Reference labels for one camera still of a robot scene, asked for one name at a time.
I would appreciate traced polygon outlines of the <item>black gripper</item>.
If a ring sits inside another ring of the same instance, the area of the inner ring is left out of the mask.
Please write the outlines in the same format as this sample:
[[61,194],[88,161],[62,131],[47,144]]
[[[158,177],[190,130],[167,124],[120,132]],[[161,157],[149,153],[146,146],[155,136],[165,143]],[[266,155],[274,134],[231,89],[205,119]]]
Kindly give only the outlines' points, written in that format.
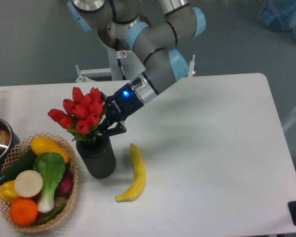
[[125,120],[144,106],[130,83],[125,84],[111,96],[101,91],[100,97],[104,101],[105,110],[105,118],[98,126],[101,135],[114,136],[125,133]]

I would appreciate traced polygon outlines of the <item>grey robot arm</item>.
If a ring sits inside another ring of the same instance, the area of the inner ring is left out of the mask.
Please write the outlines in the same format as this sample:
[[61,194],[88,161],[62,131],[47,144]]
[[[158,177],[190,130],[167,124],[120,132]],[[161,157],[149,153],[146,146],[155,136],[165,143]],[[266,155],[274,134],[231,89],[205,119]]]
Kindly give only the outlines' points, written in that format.
[[115,52],[131,50],[144,66],[129,83],[104,97],[105,118],[89,137],[125,132],[128,116],[186,76],[188,63],[176,47],[206,28],[203,12],[186,0],[162,0],[165,21],[155,27],[140,16],[135,0],[71,0],[67,6],[83,30],[98,29],[105,34],[104,44]]

